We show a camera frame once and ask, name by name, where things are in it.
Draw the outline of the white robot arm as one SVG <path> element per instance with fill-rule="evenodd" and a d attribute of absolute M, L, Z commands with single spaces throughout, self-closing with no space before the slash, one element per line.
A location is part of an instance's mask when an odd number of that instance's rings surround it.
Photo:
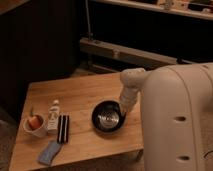
<path fill-rule="evenodd" d="M 121 72 L 124 114 L 140 105 L 145 171 L 205 171 L 200 116 L 213 106 L 213 63 Z"/>

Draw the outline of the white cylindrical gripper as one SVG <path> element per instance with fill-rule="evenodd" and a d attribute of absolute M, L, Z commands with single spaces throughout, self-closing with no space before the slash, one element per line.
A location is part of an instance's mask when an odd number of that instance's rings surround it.
<path fill-rule="evenodd" d="M 138 93 L 139 89 L 136 87 L 123 87 L 119 97 L 119 106 L 122 114 L 128 114 L 133 110 L 137 103 Z"/>

